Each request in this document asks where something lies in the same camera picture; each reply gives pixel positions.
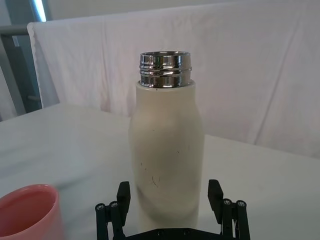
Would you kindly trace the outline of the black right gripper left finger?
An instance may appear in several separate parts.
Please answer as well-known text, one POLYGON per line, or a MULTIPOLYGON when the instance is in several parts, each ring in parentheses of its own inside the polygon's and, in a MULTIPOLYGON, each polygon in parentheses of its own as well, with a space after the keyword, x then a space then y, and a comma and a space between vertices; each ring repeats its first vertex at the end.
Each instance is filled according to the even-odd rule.
POLYGON ((131 201, 130 183, 123 181, 119 184, 116 200, 109 205, 99 203, 95 206, 96 237, 98 240, 108 240, 108 223, 112 224, 113 240, 125 240, 123 227, 131 201))

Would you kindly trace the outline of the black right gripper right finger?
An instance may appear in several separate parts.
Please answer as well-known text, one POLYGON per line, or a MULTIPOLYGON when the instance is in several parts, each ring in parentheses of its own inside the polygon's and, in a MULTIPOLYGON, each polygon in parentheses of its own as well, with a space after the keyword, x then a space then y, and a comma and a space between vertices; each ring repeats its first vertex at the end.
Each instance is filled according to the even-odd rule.
POLYGON ((211 240, 249 240, 250 230, 247 204, 243 200, 232 202, 224 197, 218 180, 208 181, 207 197, 215 219, 220 225, 220 233, 210 237, 211 240))

